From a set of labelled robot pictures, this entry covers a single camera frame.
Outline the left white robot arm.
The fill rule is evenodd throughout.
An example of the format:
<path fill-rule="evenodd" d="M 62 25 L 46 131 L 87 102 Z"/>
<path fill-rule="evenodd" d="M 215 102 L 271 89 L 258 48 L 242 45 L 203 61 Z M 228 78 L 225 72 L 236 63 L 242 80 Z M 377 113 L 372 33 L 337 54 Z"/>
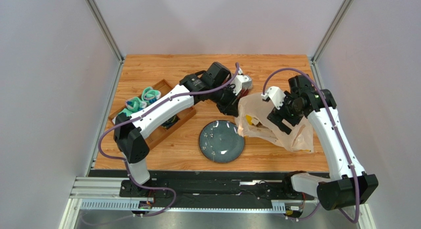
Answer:
<path fill-rule="evenodd" d="M 216 103 L 225 115 L 238 115 L 238 107 L 234 103 L 243 88 L 240 79 L 244 74 L 239 63 L 235 66 L 235 72 L 231 73 L 221 63 L 214 62 L 201 76 L 185 76 L 168 94 L 145 109 L 131 116 L 117 115 L 113 128 L 114 141 L 123 153 L 123 162 L 133 185 L 156 190 L 155 187 L 145 186 L 150 179 L 146 156 L 151 150 L 146 139 L 171 117 L 205 100 Z"/>

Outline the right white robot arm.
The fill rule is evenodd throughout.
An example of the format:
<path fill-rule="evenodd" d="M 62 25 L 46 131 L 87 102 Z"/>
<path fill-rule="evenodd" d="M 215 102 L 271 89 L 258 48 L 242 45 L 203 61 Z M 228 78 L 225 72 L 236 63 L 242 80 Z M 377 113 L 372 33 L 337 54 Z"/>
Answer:
<path fill-rule="evenodd" d="M 307 75 L 288 80 L 289 91 L 264 87 L 261 98 L 274 107 L 267 119 L 286 134 L 307 119 L 326 156 L 329 177 L 322 178 L 304 171 L 288 174 L 286 184 L 294 193 L 318 198 L 326 210 L 342 209 L 367 202 L 379 185 L 374 174 L 367 174 L 353 153 L 342 129 L 337 104 L 328 89 L 319 89 Z"/>

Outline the translucent plastic bag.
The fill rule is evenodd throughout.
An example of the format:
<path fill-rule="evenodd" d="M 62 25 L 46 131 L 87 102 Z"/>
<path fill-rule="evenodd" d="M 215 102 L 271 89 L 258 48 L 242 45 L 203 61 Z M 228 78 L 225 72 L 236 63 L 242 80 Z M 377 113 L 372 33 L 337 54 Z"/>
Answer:
<path fill-rule="evenodd" d="M 239 116 L 235 118 L 238 126 L 238 134 L 243 137 L 258 137 L 264 139 L 276 146 L 283 147 L 290 152 L 314 152 L 313 127 L 305 118 L 292 127 L 288 135 L 279 130 L 277 126 L 271 123 L 267 116 L 274 108 L 273 103 L 265 102 L 261 99 L 259 93 L 249 94 L 239 100 Z M 258 126 L 251 126 L 247 123 L 245 116 L 250 115 L 260 121 Z"/>

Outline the yellow fake fruit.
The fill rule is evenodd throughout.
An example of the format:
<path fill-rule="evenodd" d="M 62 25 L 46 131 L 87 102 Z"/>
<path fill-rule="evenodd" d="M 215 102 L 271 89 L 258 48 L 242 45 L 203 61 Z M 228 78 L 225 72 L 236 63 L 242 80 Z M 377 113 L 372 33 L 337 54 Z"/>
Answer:
<path fill-rule="evenodd" d="M 260 121 L 255 117 L 246 115 L 245 118 L 246 118 L 247 123 L 251 126 L 258 126 L 260 124 Z"/>

